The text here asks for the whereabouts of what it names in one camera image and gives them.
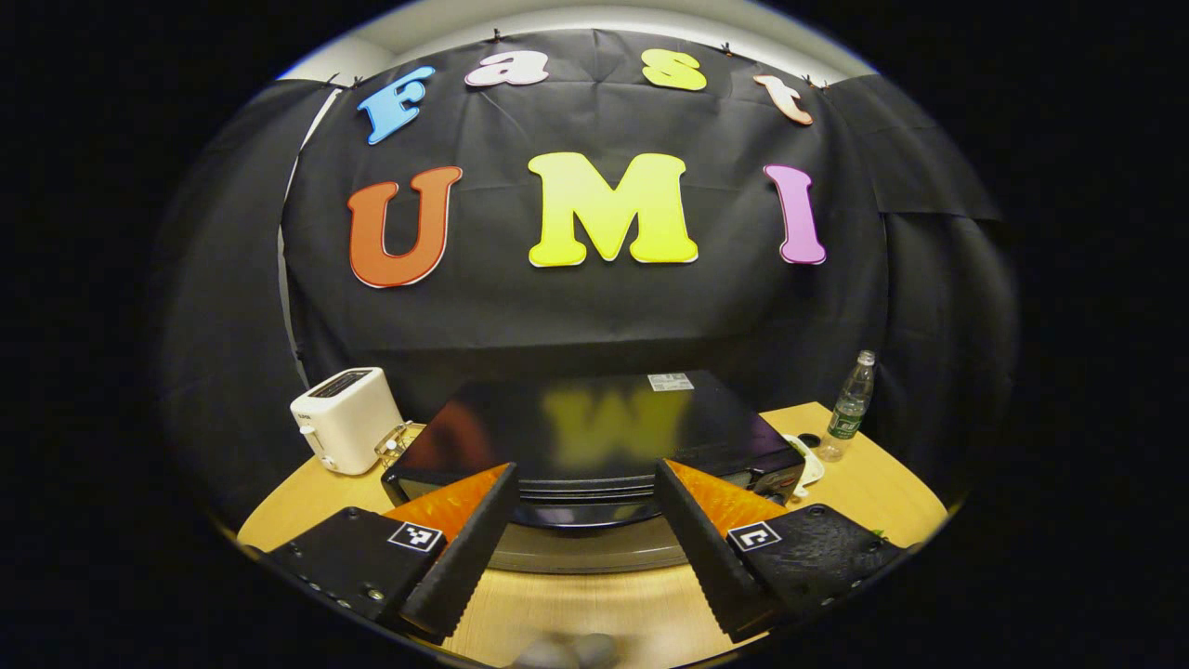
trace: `plastic bottle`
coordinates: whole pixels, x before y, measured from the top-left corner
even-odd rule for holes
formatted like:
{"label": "plastic bottle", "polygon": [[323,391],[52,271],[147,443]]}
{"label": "plastic bottle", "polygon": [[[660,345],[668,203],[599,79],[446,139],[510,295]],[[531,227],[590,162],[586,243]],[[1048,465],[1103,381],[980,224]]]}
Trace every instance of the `plastic bottle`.
{"label": "plastic bottle", "polygon": [[833,416],[830,417],[830,425],[826,427],[825,435],[822,435],[822,446],[817,449],[817,456],[826,462],[838,462],[847,453],[850,440],[858,431],[858,424],[867,414],[867,406],[872,402],[872,392],[875,390],[875,354],[872,352],[858,353],[858,365],[850,372],[838,402],[833,405]]}

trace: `peach letter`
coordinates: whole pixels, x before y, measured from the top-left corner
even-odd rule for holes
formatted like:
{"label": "peach letter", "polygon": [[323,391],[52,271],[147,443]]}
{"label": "peach letter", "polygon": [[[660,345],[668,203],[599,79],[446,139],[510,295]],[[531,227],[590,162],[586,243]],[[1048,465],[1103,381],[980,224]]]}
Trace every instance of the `peach letter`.
{"label": "peach letter", "polygon": [[347,208],[352,213],[351,269],[356,277],[372,288],[391,288],[416,283],[433,271],[446,252],[449,187],[459,178],[463,170],[457,166],[434,168],[413,177],[409,185],[421,193],[417,240],[400,255],[384,248],[388,202],[396,196],[396,183],[376,183],[351,195]]}

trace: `toaster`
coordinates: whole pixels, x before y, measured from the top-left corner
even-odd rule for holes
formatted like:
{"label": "toaster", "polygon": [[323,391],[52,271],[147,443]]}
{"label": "toaster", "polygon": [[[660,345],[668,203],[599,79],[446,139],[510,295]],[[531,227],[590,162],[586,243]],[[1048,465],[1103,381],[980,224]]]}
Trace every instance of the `toaster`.
{"label": "toaster", "polygon": [[339,474],[371,469],[378,452],[403,424],[378,367],[340,372],[302,393],[289,411],[322,466]]}

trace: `label sticker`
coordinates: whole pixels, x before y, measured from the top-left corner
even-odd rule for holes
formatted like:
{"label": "label sticker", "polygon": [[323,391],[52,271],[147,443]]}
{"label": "label sticker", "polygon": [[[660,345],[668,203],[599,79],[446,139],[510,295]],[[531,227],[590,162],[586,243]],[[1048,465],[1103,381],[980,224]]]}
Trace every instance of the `label sticker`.
{"label": "label sticker", "polygon": [[728,530],[726,536],[735,542],[740,550],[755,550],[780,541],[780,535],[772,531],[765,522],[753,523],[734,530]]}
{"label": "label sticker", "polygon": [[422,528],[421,525],[405,523],[401,525],[401,529],[395,535],[388,538],[388,543],[420,550],[421,553],[429,553],[429,549],[434,548],[434,544],[438,543],[441,536],[441,531],[433,528]]}
{"label": "label sticker", "polygon": [[653,391],[658,393],[693,390],[693,384],[690,384],[685,374],[649,374],[648,383],[653,385]]}

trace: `pink letter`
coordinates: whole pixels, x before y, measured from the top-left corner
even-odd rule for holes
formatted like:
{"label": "pink letter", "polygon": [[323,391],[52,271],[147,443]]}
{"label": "pink letter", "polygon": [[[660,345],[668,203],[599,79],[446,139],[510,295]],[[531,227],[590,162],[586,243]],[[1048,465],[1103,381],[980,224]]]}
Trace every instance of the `pink letter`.
{"label": "pink letter", "polygon": [[810,175],[788,165],[765,165],[763,173],[776,184],[780,208],[785,215],[785,242],[780,257],[788,263],[822,264],[825,247],[817,240],[813,212],[810,209]]}

